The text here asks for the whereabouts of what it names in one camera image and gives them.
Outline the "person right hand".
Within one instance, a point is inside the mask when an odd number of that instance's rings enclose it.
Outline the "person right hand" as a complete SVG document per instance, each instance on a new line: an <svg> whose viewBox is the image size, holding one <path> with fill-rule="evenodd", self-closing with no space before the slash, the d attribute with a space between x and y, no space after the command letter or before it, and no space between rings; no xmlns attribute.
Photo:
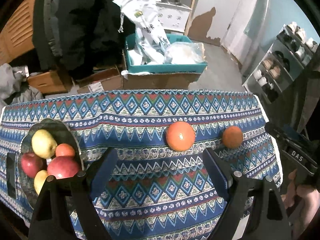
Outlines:
<svg viewBox="0 0 320 240"><path fill-rule="evenodd" d="M298 197L302 203L302 207L297 218L293 220L292 239L299 239L303 233L309 228L315 217L319 215L319 191L310 185L295 185L297 170L292 171L288 175L290 181L287 192L281 195L285 209L293 207L295 199Z"/></svg>

